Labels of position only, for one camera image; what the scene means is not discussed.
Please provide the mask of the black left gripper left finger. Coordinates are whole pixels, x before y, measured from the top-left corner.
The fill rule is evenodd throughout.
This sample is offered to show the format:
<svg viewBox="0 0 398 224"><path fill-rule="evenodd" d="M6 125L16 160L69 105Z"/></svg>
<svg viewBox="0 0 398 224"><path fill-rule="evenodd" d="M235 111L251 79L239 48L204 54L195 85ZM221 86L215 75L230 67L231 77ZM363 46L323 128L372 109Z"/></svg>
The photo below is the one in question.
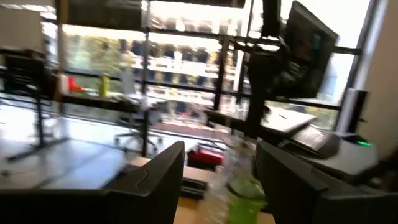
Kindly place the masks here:
<svg viewBox="0 0 398 224"><path fill-rule="evenodd" d="M0 190L0 224L172 224L184 162L177 141L99 189Z"/></svg>

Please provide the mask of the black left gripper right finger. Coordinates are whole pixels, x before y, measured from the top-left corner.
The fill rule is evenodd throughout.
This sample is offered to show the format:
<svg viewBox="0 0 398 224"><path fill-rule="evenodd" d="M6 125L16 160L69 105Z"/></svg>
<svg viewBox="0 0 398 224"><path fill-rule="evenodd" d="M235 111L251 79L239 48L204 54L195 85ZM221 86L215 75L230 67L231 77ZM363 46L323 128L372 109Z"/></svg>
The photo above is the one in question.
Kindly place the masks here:
<svg viewBox="0 0 398 224"><path fill-rule="evenodd" d="M256 167L276 224L398 224L398 192L350 185L264 141Z"/></svg>

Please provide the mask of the round green glass vase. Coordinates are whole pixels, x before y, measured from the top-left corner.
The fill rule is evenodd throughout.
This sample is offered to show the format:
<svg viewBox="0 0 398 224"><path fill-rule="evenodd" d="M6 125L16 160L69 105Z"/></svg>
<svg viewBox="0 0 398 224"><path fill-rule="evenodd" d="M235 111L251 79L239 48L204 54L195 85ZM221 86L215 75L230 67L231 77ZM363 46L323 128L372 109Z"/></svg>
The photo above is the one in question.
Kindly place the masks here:
<svg viewBox="0 0 398 224"><path fill-rule="evenodd" d="M251 175L238 175L227 183L228 224L256 224L258 213L267 205L261 183Z"/></svg>

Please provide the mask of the red box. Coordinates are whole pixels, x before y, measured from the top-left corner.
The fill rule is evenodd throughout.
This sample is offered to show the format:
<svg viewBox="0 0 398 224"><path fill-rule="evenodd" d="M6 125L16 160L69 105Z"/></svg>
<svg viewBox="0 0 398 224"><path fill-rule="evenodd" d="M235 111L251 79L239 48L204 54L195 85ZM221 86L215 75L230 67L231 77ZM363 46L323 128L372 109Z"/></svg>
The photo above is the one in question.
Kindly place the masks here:
<svg viewBox="0 0 398 224"><path fill-rule="evenodd" d="M199 147L187 152L187 165L197 169L215 171L217 166L222 165L224 156Z"/></svg>

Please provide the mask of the large clear glass vase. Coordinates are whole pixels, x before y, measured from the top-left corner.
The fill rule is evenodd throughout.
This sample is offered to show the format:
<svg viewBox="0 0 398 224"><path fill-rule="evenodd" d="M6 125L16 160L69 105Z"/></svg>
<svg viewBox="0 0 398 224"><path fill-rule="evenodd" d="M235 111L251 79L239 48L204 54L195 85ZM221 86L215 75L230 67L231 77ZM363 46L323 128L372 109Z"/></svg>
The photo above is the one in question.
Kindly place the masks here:
<svg viewBox="0 0 398 224"><path fill-rule="evenodd" d="M229 192L227 183L238 175L253 176L252 162L256 143L249 138L230 137L225 141L227 150L222 165L208 183L201 204L202 224L228 224Z"/></svg>

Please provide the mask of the white desk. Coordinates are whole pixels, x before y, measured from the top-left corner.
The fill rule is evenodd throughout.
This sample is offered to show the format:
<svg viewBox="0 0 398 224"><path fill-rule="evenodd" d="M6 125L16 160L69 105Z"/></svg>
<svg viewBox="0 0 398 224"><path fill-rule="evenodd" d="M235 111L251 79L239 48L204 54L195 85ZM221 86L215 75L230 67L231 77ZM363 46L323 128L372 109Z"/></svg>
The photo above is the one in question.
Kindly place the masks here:
<svg viewBox="0 0 398 224"><path fill-rule="evenodd" d="M269 106L271 112L261 119L259 132L261 134L279 134L288 136L308 126L316 116L300 113L284 108ZM205 110L209 122L245 131L251 124L246 123L246 112L227 113L226 111Z"/></svg>

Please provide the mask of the grey office chair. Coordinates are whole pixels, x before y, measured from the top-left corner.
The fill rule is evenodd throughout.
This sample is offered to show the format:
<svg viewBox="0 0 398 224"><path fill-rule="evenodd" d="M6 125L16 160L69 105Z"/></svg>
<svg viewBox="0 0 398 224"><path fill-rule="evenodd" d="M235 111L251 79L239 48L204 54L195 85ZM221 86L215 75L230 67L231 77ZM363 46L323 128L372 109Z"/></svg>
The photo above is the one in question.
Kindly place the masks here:
<svg viewBox="0 0 398 224"><path fill-rule="evenodd" d="M119 117L119 122L128 128L128 132L119 133L114 136L114 143L116 146L120 145L120 139L123 137L129 137L129 139L121 147L121 150L127 154L129 152L135 152L142 154L139 149L130 149L129 145L133 141L142 141L142 145L147 147L148 144L152 145L154 152L158 151L158 144L163 142L161 136L152 134L157 137L157 142L154 143L149 139L150 133L149 128L157 123L162 122L160 115L161 106L166 103L165 99L151 97L141 94L127 94L118 95L114 97L123 106L134 109L133 112L122 112Z"/></svg>

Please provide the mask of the black and white cylinder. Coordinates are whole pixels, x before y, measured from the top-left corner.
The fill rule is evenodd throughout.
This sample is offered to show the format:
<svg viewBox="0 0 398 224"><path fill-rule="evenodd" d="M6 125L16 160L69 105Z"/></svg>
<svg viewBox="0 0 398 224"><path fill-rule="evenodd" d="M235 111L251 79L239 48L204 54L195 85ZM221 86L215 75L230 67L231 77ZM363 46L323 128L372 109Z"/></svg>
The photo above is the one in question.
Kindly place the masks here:
<svg viewBox="0 0 398 224"><path fill-rule="evenodd" d="M337 133L355 133L361 119L366 97L368 92L366 90L359 90L349 88L346 92L346 97L341 108Z"/></svg>

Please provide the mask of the black monitor stand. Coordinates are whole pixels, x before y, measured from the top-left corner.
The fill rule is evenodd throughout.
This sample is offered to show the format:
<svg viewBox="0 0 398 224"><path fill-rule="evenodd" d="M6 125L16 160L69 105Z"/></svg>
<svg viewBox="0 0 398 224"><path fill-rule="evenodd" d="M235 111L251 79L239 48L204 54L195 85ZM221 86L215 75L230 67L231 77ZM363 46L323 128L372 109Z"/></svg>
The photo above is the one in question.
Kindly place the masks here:
<svg viewBox="0 0 398 224"><path fill-rule="evenodd" d="M249 48L248 78L251 86L249 110L245 120L244 135L257 139L261 135L261 119L264 115L264 102L270 95L274 79L279 75L290 49L280 36L281 0L262 0L261 37L275 37L279 49L266 51L258 46L258 41Z"/></svg>

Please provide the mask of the yellow bottle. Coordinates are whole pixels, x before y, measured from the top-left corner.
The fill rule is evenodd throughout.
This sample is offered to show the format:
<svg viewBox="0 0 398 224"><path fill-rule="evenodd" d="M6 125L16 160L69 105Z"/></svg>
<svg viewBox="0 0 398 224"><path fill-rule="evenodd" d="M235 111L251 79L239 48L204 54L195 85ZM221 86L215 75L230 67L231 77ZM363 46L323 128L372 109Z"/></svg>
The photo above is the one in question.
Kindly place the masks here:
<svg viewBox="0 0 398 224"><path fill-rule="evenodd" d="M106 97L109 88L109 75L102 74L99 84L99 95L100 97Z"/></svg>

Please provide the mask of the small red object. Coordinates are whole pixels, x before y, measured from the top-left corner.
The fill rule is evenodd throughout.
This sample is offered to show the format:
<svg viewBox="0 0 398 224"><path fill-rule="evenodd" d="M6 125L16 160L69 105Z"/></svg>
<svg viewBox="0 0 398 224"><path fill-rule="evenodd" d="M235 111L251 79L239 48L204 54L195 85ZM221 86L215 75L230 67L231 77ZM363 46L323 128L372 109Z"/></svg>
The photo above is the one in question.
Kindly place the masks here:
<svg viewBox="0 0 398 224"><path fill-rule="evenodd" d="M68 91L82 93L85 91L83 87L75 83L75 78L68 76Z"/></svg>

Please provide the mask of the white bottle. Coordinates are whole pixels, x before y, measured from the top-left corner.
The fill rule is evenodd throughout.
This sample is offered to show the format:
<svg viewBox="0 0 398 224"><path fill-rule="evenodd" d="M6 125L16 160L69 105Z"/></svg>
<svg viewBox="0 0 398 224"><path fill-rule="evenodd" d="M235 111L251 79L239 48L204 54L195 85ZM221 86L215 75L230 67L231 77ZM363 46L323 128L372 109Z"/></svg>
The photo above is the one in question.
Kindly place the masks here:
<svg viewBox="0 0 398 224"><path fill-rule="evenodd" d="M59 75L59 89L61 94L69 94L69 77L65 74Z"/></svg>

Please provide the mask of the dark computer monitor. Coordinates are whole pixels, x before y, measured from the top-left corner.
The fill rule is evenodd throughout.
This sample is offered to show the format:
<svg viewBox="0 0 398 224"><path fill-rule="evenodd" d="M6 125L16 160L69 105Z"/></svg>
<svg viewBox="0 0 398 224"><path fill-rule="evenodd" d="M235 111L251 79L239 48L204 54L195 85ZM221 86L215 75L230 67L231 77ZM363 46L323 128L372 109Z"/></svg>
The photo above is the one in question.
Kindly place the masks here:
<svg viewBox="0 0 398 224"><path fill-rule="evenodd" d="M285 26L284 40L290 50L283 87L287 98L314 98L323 83L338 34L294 0Z"/></svg>

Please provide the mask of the black desk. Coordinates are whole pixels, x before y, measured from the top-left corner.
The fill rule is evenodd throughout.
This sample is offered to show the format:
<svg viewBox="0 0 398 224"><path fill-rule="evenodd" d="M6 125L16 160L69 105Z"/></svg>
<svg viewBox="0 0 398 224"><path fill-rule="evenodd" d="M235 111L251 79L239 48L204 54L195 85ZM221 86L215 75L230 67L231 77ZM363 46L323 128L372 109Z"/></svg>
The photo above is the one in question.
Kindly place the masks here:
<svg viewBox="0 0 398 224"><path fill-rule="evenodd" d="M22 52L1 50L4 54L6 63L5 79L14 85L14 89L18 91L27 91L35 99L36 104L36 130L39 134L39 143L31 150L10 156L7 158L9 162L15 162L19 159L31 156L46 146L44 139L44 122L42 112L42 99L50 99L61 104L71 103L76 105L91 106L95 108L129 112L133 113L140 108L139 104L130 98L126 100L110 100L101 97L79 97L71 94L60 92L61 79L54 76L49 79L46 76L45 64L42 59L26 57Z"/></svg>

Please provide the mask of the black window frame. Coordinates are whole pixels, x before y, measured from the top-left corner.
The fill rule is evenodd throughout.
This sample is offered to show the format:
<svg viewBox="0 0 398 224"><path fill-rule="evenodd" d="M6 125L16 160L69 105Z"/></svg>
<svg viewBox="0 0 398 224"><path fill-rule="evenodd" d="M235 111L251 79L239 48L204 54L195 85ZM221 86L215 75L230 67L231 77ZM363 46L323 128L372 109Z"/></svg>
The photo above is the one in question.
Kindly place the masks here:
<svg viewBox="0 0 398 224"><path fill-rule="evenodd" d="M163 98L166 115L198 122L206 107L225 107L240 92L243 53L223 50L224 38L257 39L262 0L54 0L62 25L63 69L84 92L106 97L125 88ZM66 103L83 116L113 110Z"/></svg>

